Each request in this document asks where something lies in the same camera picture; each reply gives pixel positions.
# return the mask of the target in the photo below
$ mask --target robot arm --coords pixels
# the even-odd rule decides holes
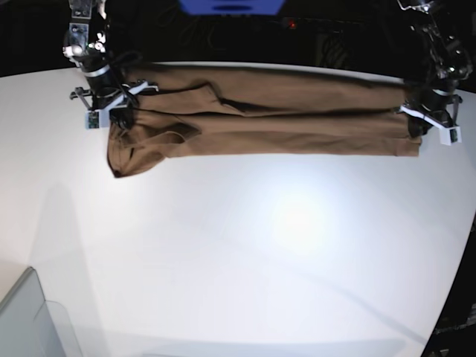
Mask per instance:
[[[105,0],[70,0],[71,23],[65,37],[64,55],[83,73],[89,90],[75,88],[71,99],[80,98],[87,108],[86,127],[109,127],[113,122],[122,129],[134,124],[133,108],[138,106],[135,95],[154,94],[158,87],[146,80],[126,83],[120,70],[120,60],[113,58],[106,47],[106,34],[99,32],[91,41],[90,21],[93,16],[106,19]]]
[[[182,1],[184,5],[187,1],[190,5],[192,0]],[[418,22],[412,28],[422,37],[433,62],[427,83],[420,86],[398,110],[437,127],[443,144],[461,141],[460,128],[456,124],[461,99],[454,92],[460,81],[472,73],[470,57],[452,32],[451,21],[438,0],[397,1],[402,10],[419,14]],[[91,88],[76,88],[70,98],[80,98],[86,105],[88,128],[107,127],[111,121],[123,129],[130,129],[134,124],[132,109],[138,104],[135,95],[144,92],[156,94],[158,87],[146,80],[125,83],[120,61],[113,58],[106,47],[106,34],[100,32],[91,41],[89,22],[94,16],[106,20],[105,2],[70,0],[71,23],[63,52],[82,71]],[[91,104],[86,97],[92,98]],[[450,104],[454,105],[452,116],[446,110]]]
[[[404,11],[424,14],[423,21],[416,23],[412,29],[422,37],[433,62],[427,83],[408,98],[401,111],[437,127],[442,144],[461,142],[456,122],[462,100],[454,92],[460,81],[466,80],[473,71],[470,56],[453,32],[448,13],[438,1],[397,1]],[[450,104],[454,106],[452,116],[446,110]]]

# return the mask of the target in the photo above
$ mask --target white table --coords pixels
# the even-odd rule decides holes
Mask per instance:
[[[433,131],[419,158],[180,158],[117,180],[68,99],[81,84],[0,79],[0,240],[85,356],[421,354],[476,210],[474,94],[463,144]]]

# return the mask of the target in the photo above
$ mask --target brown pants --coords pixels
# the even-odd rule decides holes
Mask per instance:
[[[417,156],[420,138],[393,109],[406,88],[287,71],[148,65],[128,80],[157,82],[140,98],[136,124],[111,127],[109,164],[117,177],[164,158],[253,153]]]

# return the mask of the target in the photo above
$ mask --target metal bracket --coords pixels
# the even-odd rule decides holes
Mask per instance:
[[[139,82],[136,86],[131,86],[127,91],[131,94],[139,94],[142,91],[153,90],[158,92],[158,86],[147,81]],[[88,110],[86,113],[86,128],[98,129],[109,128],[111,125],[110,111],[113,109],[127,108],[126,98],[124,94],[118,94],[104,108],[96,110]]]
[[[415,10],[415,11],[419,11],[421,13],[430,13],[431,8],[435,5],[434,1],[430,1],[427,4],[404,6],[402,4],[401,0],[396,0],[396,1],[399,3],[400,8],[404,11],[406,11],[406,10]]]
[[[453,121],[456,123],[456,116],[457,116],[457,104],[455,103],[455,108],[454,108],[454,118]],[[452,127],[446,127],[442,125],[438,120],[433,118],[432,116],[422,113],[418,110],[411,109],[405,104],[400,107],[400,111],[404,112],[412,117],[415,118],[420,118],[426,121],[427,123],[430,123],[432,126],[435,126],[439,129],[440,131],[440,143],[443,145],[448,145],[451,146],[455,143],[461,143],[463,142],[463,139],[461,138],[461,128],[458,125],[454,125]]]
[[[81,56],[86,50],[89,41],[89,25],[72,22],[69,24],[68,43],[63,48],[64,55],[70,60],[72,57]]]
[[[71,15],[73,19],[90,20],[92,15],[93,2],[95,0],[69,0]]]
[[[83,87],[77,87],[74,89],[74,91],[69,95],[69,99],[73,100],[76,98],[80,98],[81,101],[83,102],[84,106],[88,110],[92,110],[92,107],[89,105],[88,101],[86,100],[85,97],[92,97],[92,92],[91,89],[84,90]]]

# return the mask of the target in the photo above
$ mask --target blue object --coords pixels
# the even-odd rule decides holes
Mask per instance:
[[[191,15],[276,15],[285,0],[180,0]]]

